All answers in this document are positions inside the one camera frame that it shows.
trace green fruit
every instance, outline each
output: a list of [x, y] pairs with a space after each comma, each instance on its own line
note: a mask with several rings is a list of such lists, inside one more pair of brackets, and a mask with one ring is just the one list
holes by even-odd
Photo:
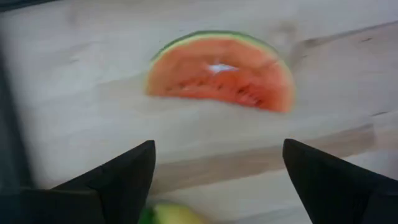
[[139, 224], [206, 224], [202, 217], [188, 207], [174, 203], [158, 203], [146, 208]]

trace wooden surface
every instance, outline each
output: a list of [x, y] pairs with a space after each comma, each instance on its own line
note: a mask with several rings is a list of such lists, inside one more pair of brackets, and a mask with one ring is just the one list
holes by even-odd
[[384, 150], [398, 144], [397, 24], [300, 52], [287, 115], [149, 98], [143, 73], [191, 31], [243, 31], [288, 54], [304, 39], [396, 21], [397, 9], [390, 0], [64, 0], [3, 14], [36, 178], [51, 187], [155, 139], [151, 200], [217, 223], [308, 223], [280, 159], [285, 138], [397, 178], [398, 155]]
[[[146, 139], [156, 140], [162, 164], [272, 147], [284, 138], [314, 139], [357, 128], [368, 123], [369, 115], [396, 108], [396, 26], [305, 51], [295, 67], [297, 101], [288, 115], [142, 94], [150, 56], [190, 31], [240, 30], [288, 52], [302, 38], [397, 20], [393, 2], [228, 1], [222, 13], [223, 0], [155, 3], [60, 1], [3, 15], [14, 90], [43, 187]], [[334, 7], [344, 9], [338, 17], [329, 14]], [[204, 8], [207, 16], [198, 17]], [[234, 13], [237, 8], [241, 17]], [[288, 41], [279, 43], [284, 37]]]

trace watermelon rind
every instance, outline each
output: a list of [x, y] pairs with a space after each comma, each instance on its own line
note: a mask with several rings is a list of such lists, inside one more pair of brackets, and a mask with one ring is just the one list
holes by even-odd
[[191, 41], [198, 39], [206, 39], [206, 38], [229, 38], [234, 40], [240, 40], [245, 43], [249, 43], [263, 49], [268, 54], [272, 54], [275, 58], [279, 58], [280, 65], [282, 65], [289, 73], [291, 73], [289, 66], [285, 63], [285, 61], [281, 58], [278, 51], [271, 46], [270, 44], [264, 42], [263, 40], [257, 39], [251, 35], [244, 34], [242, 32], [230, 31], [230, 30], [201, 30], [196, 31], [191, 34], [187, 34], [183, 37], [175, 39], [168, 43], [165, 47], [160, 49], [152, 58], [152, 64], [154, 64], [158, 59], [160, 59], [163, 54], [168, 52], [169, 50], [174, 49], [175, 47], [183, 44], [187, 44]]

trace watermelon slice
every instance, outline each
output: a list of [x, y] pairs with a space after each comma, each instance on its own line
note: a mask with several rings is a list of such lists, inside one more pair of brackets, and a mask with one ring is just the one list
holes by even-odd
[[155, 55], [146, 93], [288, 112], [294, 83], [288, 66], [270, 45], [239, 32], [199, 31]]

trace watermelon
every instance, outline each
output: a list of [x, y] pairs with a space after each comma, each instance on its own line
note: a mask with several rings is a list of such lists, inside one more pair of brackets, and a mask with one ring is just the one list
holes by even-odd
[[250, 35], [199, 31], [160, 50], [146, 93], [212, 99], [285, 113], [294, 102], [291, 71], [277, 51]]

